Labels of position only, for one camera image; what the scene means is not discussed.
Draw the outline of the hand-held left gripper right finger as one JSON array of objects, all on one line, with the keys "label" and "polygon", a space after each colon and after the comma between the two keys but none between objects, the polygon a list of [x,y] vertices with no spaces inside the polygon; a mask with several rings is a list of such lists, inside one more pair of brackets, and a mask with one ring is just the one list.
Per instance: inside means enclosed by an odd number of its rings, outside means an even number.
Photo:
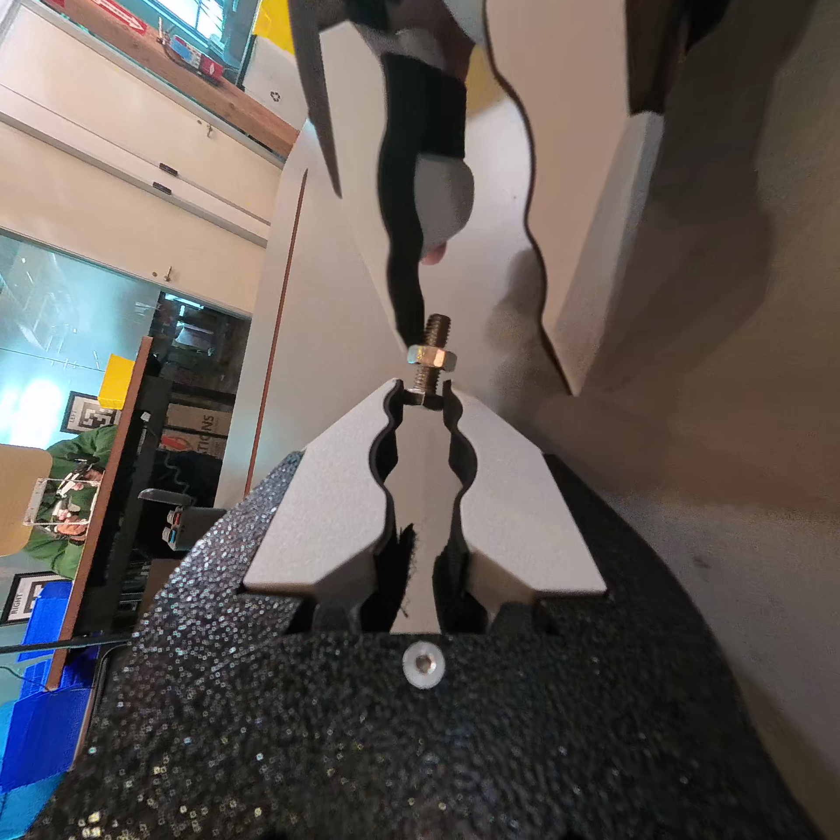
[{"label": "hand-held left gripper right finger", "polygon": [[606,583],[542,450],[472,395],[444,384],[448,466],[459,481],[436,559],[445,634],[482,634],[509,604],[599,597]]}]

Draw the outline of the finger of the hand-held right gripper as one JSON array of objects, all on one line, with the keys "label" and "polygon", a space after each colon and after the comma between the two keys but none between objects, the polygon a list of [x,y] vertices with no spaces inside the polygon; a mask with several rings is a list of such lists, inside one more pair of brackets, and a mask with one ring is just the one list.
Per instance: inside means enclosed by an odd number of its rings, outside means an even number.
[{"label": "finger of the hand-held right gripper", "polygon": [[665,120],[646,98],[660,2],[486,3],[495,69],[527,124],[527,229],[545,271],[541,324],[573,395],[605,339]]},{"label": "finger of the hand-held right gripper", "polygon": [[419,344],[424,237],[415,171],[424,111],[387,2],[289,2],[309,119],[397,339]]}]

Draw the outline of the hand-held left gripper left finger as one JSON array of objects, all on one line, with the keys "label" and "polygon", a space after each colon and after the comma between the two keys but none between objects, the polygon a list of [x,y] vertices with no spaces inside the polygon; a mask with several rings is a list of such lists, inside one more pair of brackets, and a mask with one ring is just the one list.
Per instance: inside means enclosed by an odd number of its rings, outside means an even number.
[{"label": "hand-held left gripper left finger", "polygon": [[391,632],[415,550],[385,487],[404,384],[386,381],[305,447],[244,577],[249,594],[301,599],[305,627]]}]

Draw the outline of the steel hex nut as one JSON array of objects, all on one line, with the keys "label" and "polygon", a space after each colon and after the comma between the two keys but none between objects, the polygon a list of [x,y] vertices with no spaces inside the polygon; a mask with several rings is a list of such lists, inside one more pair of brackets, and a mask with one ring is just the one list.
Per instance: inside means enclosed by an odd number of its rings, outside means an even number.
[{"label": "steel hex nut", "polygon": [[457,355],[444,348],[428,344],[413,344],[408,347],[406,360],[409,364],[424,369],[452,372],[457,364]]}]

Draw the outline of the steel hex bolt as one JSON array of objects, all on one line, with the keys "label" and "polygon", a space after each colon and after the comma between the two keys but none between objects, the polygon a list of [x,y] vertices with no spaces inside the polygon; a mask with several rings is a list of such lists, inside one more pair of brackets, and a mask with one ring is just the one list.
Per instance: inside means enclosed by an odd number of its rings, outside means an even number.
[{"label": "steel hex bolt", "polygon": [[[426,322],[423,341],[428,344],[446,349],[450,329],[449,317],[435,313]],[[438,394],[438,380],[442,371],[424,369],[418,365],[415,368],[414,381],[405,390],[404,402],[407,405],[420,406],[430,411],[438,411],[443,407],[443,397]]]}]

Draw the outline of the person's right hand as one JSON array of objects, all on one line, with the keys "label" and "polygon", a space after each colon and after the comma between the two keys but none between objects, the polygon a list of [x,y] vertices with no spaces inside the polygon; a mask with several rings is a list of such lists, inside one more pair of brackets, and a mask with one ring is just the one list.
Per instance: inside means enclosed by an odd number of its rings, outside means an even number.
[{"label": "person's right hand", "polygon": [[469,221],[475,200],[473,173],[462,159],[421,154],[415,168],[414,198],[423,234],[421,263],[433,266]]}]

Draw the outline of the white recycling bin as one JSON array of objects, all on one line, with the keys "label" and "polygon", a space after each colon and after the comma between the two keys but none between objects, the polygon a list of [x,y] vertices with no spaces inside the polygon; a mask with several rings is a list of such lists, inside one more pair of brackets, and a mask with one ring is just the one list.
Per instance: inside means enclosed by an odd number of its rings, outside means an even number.
[{"label": "white recycling bin", "polygon": [[241,81],[252,99],[295,130],[303,127],[308,118],[308,106],[294,55],[265,37],[254,36]]}]

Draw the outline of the black desktop device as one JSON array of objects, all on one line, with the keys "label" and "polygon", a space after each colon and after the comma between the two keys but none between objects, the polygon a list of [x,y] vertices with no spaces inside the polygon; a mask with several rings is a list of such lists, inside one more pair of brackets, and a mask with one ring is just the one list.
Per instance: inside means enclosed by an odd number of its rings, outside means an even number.
[{"label": "black desktop device", "polygon": [[183,556],[192,547],[181,535],[185,511],[196,506],[198,498],[189,490],[147,488],[138,495],[140,518],[135,547],[150,559]]}]

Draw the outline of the wooden counter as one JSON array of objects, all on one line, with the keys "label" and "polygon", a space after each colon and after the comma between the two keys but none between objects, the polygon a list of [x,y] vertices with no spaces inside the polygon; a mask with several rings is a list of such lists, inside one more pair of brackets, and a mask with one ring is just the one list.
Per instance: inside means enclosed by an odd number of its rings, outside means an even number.
[{"label": "wooden counter", "polygon": [[45,4],[268,151],[283,159],[288,157],[298,139],[298,129],[226,79],[211,80],[189,67],[163,45],[157,27],[146,24],[141,18],[131,23],[134,16],[120,2]]}]

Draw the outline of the cardboard box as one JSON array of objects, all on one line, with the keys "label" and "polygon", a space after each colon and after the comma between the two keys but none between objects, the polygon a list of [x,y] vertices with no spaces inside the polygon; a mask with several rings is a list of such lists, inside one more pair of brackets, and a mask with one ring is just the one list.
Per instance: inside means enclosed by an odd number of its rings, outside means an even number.
[{"label": "cardboard box", "polygon": [[160,448],[195,452],[222,460],[232,413],[200,406],[170,403],[161,432]]}]

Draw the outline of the red and blue box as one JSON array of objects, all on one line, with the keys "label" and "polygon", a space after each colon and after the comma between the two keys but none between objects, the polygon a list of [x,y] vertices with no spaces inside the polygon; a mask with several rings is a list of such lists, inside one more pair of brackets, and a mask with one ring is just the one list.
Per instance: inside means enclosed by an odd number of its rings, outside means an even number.
[{"label": "red and blue box", "polygon": [[161,36],[161,45],[165,54],[180,66],[212,83],[224,80],[224,66],[184,41],[180,36],[164,32]]}]

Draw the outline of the brown-edged desk panel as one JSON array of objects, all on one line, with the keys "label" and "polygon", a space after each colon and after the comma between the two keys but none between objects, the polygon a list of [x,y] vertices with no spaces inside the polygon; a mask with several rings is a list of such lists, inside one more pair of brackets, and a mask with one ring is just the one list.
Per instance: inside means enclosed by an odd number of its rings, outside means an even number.
[{"label": "brown-edged desk panel", "polygon": [[98,500],[93,508],[85,548],[70,590],[58,640],[54,643],[54,653],[49,662],[46,681],[48,690],[56,690],[60,686],[69,649],[60,647],[59,644],[69,642],[74,637],[91,571],[98,559],[108,559],[112,538],[118,527],[119,498],[129,489],[131,469],[143,434],[142,396],[144,395],[144,378],[151,359],[151,348],[152,338],[143,337],[133,364],[114,446],[99,488]]}]

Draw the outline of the printed marker sign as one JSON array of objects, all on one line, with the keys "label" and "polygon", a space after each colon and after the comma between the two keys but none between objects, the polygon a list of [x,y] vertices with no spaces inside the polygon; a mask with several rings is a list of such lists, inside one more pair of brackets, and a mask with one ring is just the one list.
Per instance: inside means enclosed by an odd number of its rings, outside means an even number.
[{"label": "printed marker sign", "polygon": [[48,583],[60,580],[60,576],[51,572],[16,574],[3,606],[1,625],[27,623],[34,610],[35,601],[44,587]]},{"label": "printed marker sign", "polygon": [[100,427],[117,426],[121,410],[101,405],[95,395],[69,392],[59,431],[81,434]]}]

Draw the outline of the blue plastic bin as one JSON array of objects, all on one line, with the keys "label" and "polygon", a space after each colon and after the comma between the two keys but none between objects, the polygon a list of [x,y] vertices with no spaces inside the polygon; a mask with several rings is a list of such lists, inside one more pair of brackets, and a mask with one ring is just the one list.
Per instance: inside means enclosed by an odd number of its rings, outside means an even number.
[{"label": "blue plastic bin", "polygon": [[10,793],[67,771],[74,760],[99,646],[72,648],[58,687],[47,689],[52,649],[26,651],[17,699],[2,713],[1,791]]}]

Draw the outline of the cream wall cabinet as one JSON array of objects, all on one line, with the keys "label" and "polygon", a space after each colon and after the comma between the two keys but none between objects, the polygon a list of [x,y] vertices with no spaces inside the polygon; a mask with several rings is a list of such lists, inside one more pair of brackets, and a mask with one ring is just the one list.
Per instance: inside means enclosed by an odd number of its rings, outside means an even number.
[{"label": "cream wall cabinet", "polygon": [[282,158],[46,2],[2,2],[2,231],[251,317]]}]

